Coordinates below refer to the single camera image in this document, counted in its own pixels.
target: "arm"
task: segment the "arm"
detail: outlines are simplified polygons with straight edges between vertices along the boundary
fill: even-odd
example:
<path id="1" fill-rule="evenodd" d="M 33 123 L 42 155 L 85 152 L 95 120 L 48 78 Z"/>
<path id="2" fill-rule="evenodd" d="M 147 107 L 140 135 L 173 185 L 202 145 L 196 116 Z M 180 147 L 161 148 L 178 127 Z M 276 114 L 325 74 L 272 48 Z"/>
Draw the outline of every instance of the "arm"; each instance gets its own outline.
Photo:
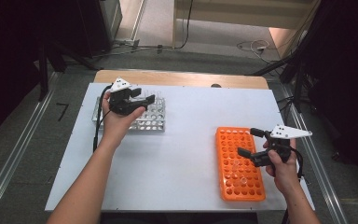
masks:
<path id="1" fill-rule="evenodd" d="M 296 148 L 294 139 L 290 145 Z M 275 176 L 275 185 L 287 203 L 290 223 L 320 223 L 297 179 L 296 153 L 292 151 L 287 163 L 283 163 L 274 150 L 270 150 L 268 155 L 275 165 L 275 172 L 270 166 L 266 167 L 266 171 L 269 175 Z"/>
<path id="2" fill-rule="evenodd" d="M 110 92 L 103 97 L 103 114 L 109 111 Z M 97 223 L 113 155 L 131 123 L 145 112 L 139 107 L 127 117 L 109 112 L 103 119 L 103 138 L 88 163 L 65 193 L 48 223 Z"/>

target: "hand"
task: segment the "hand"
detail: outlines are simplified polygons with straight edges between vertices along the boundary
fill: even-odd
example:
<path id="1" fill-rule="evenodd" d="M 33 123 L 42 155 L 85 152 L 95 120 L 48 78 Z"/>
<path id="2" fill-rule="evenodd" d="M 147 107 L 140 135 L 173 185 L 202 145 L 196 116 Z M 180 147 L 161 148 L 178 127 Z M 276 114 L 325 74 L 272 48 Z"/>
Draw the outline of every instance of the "hand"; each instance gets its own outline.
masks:
<path id="1" fill-rule="evenodd" d="M 120 145 L 121 140 L 126 135 L 131 124 L 145 112 L 145 108 L 141 106 L 128 116 L 121 116 L 112 111 L 109 112 L 109 97 L 110 91 L 107 91 L 103 96 L 102 102 L 104 118 L 103 138 L 101 139 L 101 143 L 108 144 L 109 147 L 116 148 Z"/>
<path id="2" fill-rule="evenodd" d="M 295 139 L 290 140 L 290 146 L 296 148 Z M 274 181 L 277 189 L 283 196 L 287 196 L 294 191 L 294 188 L 299 187 L 296 168 L 296 153 L 292 151 L 289 160 L 286 163 L 282 162 L 281 157 L 275 150 L 270 150 L 268 156 L 275 165 L 275 172 L 271 166 L 267 166 L 266 171 L 269 175 L 275 177 Z"/>

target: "white tabletop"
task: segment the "white tabletop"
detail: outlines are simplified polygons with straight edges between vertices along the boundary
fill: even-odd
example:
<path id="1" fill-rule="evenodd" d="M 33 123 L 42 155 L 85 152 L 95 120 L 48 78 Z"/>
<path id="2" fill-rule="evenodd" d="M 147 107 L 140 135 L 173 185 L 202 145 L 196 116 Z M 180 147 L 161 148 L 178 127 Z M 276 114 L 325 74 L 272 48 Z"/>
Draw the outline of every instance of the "white tabletop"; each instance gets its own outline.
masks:
<path id="1" fill-rule="evenodd" d="M 48 197 L 54 210 L 92 154 L 91 121 L 96 99 L 108 83 L 90 83 Z M 261 168 L 262 202 L 227 202 L 220 196 L 214 135 L 218 127 L 272 130 L 283 124 L 270 90 L 140 85 L 166 99 L 164 133 L 129 132 L 113 158 L 103 211 L 218 212 L 285 210 L 273 178 Z M 255 137 L 258 151 L 266 139 Z M 304 181 L 303 189 L 314 208 Z"/>

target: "person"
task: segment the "person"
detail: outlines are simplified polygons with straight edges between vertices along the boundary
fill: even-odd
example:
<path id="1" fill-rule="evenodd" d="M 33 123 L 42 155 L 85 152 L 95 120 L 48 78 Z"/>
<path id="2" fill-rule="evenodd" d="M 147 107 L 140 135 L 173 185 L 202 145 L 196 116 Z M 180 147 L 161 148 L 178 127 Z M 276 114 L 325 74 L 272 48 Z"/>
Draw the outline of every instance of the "person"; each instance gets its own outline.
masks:
<path id="1" fill-rule="evenodd" d="M 139 107 L 126 117 L 109 112 L 110 92 L 103 96 L 103 137 L 86 166 L 73 185 L 66 191 L 48 218 L 50 223 L 98 223 L 103 204 L 103 195 L 112 164 L 112 159 L 121 140 L 133 121 L 144 112 Z M 291 223 L 319 223 L 308 203 L 296 176 L 296 154 L 292 152 L 287 163 L 271 150 L 268 153 L 275 164 L 275 172 L 267 167 L 267 172 L 275 177 L 278 190 L 283 194 L 288 207 Z"/>

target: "floor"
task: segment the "floor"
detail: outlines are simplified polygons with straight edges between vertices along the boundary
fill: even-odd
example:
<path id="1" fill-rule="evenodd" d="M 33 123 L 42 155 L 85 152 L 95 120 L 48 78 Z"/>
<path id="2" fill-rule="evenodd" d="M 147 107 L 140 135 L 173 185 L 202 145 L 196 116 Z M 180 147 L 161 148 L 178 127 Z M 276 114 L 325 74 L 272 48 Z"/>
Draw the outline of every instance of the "floor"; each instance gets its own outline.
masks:
<path id="1" fill-rule="evenodd" d="M 125 3 L 130 1 L 121 1 L 124 8 L 123 14 L 131 11 L 131 7 L 134 11 L 139 11 L 141 8 L 142 1 L 131 1 L 132 5 L 125 7 Z M 158 0 L 145 1 L 142 17 L 138 21 L 139 26 L 135 32 L 131 28 L 128 28 L 126 32 L 124 30 L 122 33 L 119 32 L 120 39 L 131 39 L 133 35 L 134 39 L 140 39 L 140 45 L 143 46 L 170 45 L 172 24 L 168 19 L 164 19 L 164 16 L 165 18 L 170 16 L 171 6 L 172 1 L 167 1 L 166 5 L 159 4 Z M 138 18 L 133 15 L 127 17 L 131 18 L 128 24 L 136 22 Z M 181 28 L 182 23 L 186 24 L 186 21 L 178 21 L 177 27 Z M 268 41 L 270 49 L 257 56 L 257 52 L 251 50 L 250 44 L 260 39 Z M 257 42 L 257 44 L 263 45 L 266 43 L 264 41 Z M 246 75 L 265 67 L 268 62 L 280 60 L 274 48 L 268 29 L 265 27 L 234 25 L 230 28 L 226 25 L 222 27 L 219 23 L 191 21 L 186 46 L 180 50 L 166 50 L 160 54 L 152 50 L 143 50 L 129 54 L 126 53 L 127 49 L 115 49 L 108 55 L 96 57 L 90 61 L 103 65 L 106 69 L 149 69 Z M 71 59 L 68 59 L 67 63 L 69 66 L 64 74 L 54 75 L 51 67 L 49 68 L 50 84 L 55 88 L 44 108 L 43 116 L 37 121 L 37 127 L 31 131 L 32 138 L 20 154 L 21 159 L 18 161 L 17 169 L 12 170 L 9 182 L 3 186 L 2 195 L 0 195 L 2 196 L 0 198 L 0 223 L 45 223 L 48 218 L 49 214 L 44 212 L 44 207 L 49 191 L 75 124 L 85 90 L 95 76 L 95 71 L 90 71 Z M 278 81 L 277 77 L 281 71 L 282 69 L 279 68 L 263 76 L 277 100 L 287 97 L 287 90 L 292 89 L 291 85 L 282 85 Z M 39 106 L 37 104 L 38 93 L 39 89 L 35 87 L 0 128 L 0 172 L 10 153 L 16 148 L 17 141 L 21 138 L 24 128 L 27 127 L 34 109 Z M 279 103 L 279 107 L 283 107 L 285 103 L 285 101 Z M 65 113 L 62 113 L 62 105 L 68 105 Z M 346 216 L 346 219 L 340 223 L 358 223 L 358 167 L 331 160 L 331 155 L 335 150 L 324 124 L 310 107 L 302 105 L 302 108 L 301 117 L 305 120 L 308 129 L 314 133 L 312 140 L 315 150 Z M 288 114 L 287 125 L 296 126 L 294 114 Z M 299 142 L 299 148 L 304 149 L 305 145 L 304 142 Z M 309 154 L 305 151 L 304 149 L 305 173 L 310 182 L 308 187 L 315 203 L 316 213 L 322 223 L 339 223 L 332 218 L 331 208 L 326 204 L 320 182 L 313 172 Z M 258 213 L 257 216 L 259 223 L 278 223 L 282 220 L 282 211 Z M 188 223 L 191 217 L 190 214 L 168 214 L 171 223 Z"/>

